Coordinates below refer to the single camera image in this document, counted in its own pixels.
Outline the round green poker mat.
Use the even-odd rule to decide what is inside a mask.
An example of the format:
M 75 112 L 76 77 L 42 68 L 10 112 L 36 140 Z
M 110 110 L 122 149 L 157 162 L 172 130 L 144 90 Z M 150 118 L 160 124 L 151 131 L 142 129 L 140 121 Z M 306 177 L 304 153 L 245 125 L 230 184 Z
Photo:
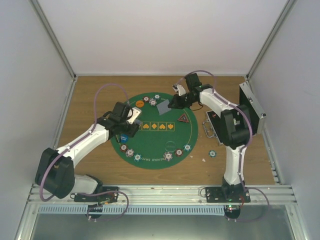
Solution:
M 168 93 L 147 92 L 131 97 L 129 103 L 135 107 L 136 101 L 143 100 L 144 96 L 154 99 L 157 94 L 160 95 L 160 99 L 156 100 L 157 104 L 165 100 L 170 101 L 173 98 Z M 128 142 L 120 143 L 116 138 L 112 138 L 110 141 L 121 159 L 138 168 L 160 170 L 174 166 L 191 153 L 198 139 L 198 122 L 191 109 L 171 109 L 169 112 L 159 115 L 157 104 L 151 106 L 149 102 L 144 102 L 144 107 L 140 108 L 142 113 L 138 117 L 138 120 L 141 121 L 139 130 L 134 137 L 129 137 Z M 184 113 L 187 115 L 189 123 L 178 121 L 178 118 Z M 142 159 L 135 162 L 134 156 L 127 157 L 125 152 L 120 151 L 122 144 L 126 144 L 128 149 L 133 149 L 134 155 L 141 154 Z M 184 151 L 185 144 L 192 146 L 191 151 Z M 182 149 L 183 155 L 176 156 L 176 149 Z M 165 152 L 172 153 L 171 161 L 164 160 Z

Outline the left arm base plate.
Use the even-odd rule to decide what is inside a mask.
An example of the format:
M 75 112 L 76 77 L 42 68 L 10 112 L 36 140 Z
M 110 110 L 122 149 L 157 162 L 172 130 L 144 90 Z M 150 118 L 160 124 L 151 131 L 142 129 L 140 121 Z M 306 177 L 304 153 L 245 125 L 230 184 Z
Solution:
M 80 193 L 73 193 L 70 197 L 79 203 L 116 203 L 118 201 L 118 186 L 101 186 L 94 193 L 89 195 L 83 195 Z

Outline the aluminium poker case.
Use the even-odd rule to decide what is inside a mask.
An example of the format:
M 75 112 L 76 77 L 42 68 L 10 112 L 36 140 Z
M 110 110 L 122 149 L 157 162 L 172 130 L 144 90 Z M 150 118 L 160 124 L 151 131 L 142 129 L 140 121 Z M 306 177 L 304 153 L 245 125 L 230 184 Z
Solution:
M 247 145 L 255 134 L 260 134 L 266 113 L 247 82 L 239 85 L 239 104 L 222 97 L 208 88 L 200 93 L 200 102 L 213 111 L 209 116 L 218 141 L 232 149 Z

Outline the orange big blind button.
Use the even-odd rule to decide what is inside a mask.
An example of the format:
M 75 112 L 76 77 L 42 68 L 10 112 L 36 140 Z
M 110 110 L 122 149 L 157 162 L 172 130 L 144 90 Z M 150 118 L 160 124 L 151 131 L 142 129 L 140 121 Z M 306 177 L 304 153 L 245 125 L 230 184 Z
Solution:
M 142 107 L 144 107 L 144 105 L 145 105 L 145 102 L 144 102 L 143 100 L 137 100 L 137 101 L 135 102 L 135 106 L 136 106 L 137 108 L 142 108 Z

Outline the green poker chip stack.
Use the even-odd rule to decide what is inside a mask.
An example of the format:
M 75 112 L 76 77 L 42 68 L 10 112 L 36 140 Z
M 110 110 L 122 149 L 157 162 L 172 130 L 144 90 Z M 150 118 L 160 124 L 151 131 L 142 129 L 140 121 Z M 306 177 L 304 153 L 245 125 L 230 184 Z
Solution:
M 217 153 L 214 150 L 210 150 L 208 154 L 211 158 L 214 158 L 217 155 Z

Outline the blue poker chip stack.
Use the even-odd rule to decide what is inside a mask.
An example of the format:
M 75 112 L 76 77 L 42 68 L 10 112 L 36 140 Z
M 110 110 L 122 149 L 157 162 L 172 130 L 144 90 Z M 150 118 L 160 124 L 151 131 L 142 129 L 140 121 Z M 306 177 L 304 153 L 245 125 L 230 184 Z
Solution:
M 171 161 L 173 159 L 173 154 L 171 152 L 165 152 L 163 154 L 163 158 L 165 161 Z

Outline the red poker chip stack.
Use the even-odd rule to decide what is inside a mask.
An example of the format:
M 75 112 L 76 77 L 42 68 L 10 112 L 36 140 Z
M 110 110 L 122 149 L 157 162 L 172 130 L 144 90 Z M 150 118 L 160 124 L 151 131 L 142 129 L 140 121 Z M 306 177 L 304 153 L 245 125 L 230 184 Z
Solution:
M 182 149 L 176 149 L 174 154 L 177 156 L 177 157 L 181 157 L 183 155 L 183 150 Z

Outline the aluminium frame rail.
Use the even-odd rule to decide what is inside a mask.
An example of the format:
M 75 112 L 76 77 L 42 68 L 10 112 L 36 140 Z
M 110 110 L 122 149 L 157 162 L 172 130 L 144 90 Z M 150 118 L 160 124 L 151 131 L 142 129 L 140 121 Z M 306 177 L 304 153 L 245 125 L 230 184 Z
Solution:
M 130 205 L 206 205 L 205 190 L 201 185 L 119 185 L 128 196 Z M 258 185 L 249 187 L 251 205 L 296 204 L 289 185 Z

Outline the dealt blue playing card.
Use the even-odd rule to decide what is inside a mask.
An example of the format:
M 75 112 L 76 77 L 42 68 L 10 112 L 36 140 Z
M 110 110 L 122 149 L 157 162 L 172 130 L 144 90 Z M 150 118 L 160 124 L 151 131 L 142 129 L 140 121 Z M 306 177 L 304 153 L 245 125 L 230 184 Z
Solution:
M 162 101 L 161 103 L 156 105 L 157 110 L 158 110 L 158 114 L 160 116 L 171 110 L 171 108 L 168 107 L 169 103 L 170 103 L 169 100 L 166 99 L 165 101 Z

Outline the blue small blind button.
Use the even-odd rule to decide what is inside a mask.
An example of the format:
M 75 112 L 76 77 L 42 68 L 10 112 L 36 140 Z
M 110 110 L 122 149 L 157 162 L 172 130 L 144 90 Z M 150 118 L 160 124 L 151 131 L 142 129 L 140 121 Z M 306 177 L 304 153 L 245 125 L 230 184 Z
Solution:
M 120 143 L 125 144 L 129 140 L 129 137 L 126 134 L 121 134 L 120 135 Z

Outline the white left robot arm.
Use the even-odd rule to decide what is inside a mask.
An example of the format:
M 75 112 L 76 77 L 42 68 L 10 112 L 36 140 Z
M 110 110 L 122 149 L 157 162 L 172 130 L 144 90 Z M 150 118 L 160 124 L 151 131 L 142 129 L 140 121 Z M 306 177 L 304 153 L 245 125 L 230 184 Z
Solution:
M 91 175 L 76 175 L 75 167 L 98 146 L 115 136 L 125 134 L 133 137 L 139 130 L 138 117 L 142 110 L 126 103 L 117 102 L 112 111 L 96 118 L 83 134 L 57 149 L 45 149 L 37 168 L 35 183 L 40 187 L 39 196 L 44 202 L 43 193 L 63 199 L 70 194 L 82 195 L 92 202 L 103 197 L 103 183 Z

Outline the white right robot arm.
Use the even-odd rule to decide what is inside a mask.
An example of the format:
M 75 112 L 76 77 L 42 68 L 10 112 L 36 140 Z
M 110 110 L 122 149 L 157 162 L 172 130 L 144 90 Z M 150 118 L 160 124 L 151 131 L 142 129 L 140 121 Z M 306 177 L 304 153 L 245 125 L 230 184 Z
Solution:
M 195 70 L 182 77 L 172 88 L 175 95 L 169 102 L 171 109 L 189 108 L 193 103 L 207 106 L 219 118 L 218 136 L 226 148 L 226 168 L 222 179 L 221 196 L 234 202 L 245 189 L 244 158 L 253 138 L 248 108 L 241 109 L 221 96 L 214 85 L 202 84 Z

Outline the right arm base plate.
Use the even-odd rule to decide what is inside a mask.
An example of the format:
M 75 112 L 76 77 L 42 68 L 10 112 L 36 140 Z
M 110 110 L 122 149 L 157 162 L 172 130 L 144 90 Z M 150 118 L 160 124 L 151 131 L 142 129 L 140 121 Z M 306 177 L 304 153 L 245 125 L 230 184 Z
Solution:
M 206 199 L 207 203 L 250 203 L 251 198 L 249 191 L 244 192 L 243 189 L 233 192 L 223 191 L 221 186 L 203 187 L 199 194 Z

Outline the black red all-in triangle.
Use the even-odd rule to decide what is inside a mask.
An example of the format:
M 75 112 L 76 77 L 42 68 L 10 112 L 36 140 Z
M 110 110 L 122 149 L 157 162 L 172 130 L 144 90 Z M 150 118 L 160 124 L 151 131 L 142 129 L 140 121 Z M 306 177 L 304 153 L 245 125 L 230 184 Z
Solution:
M 189 123 L 189 119 L 186 113 L 183 113 L 178 119 L 178 122 L 182 122 L 182 123 Z

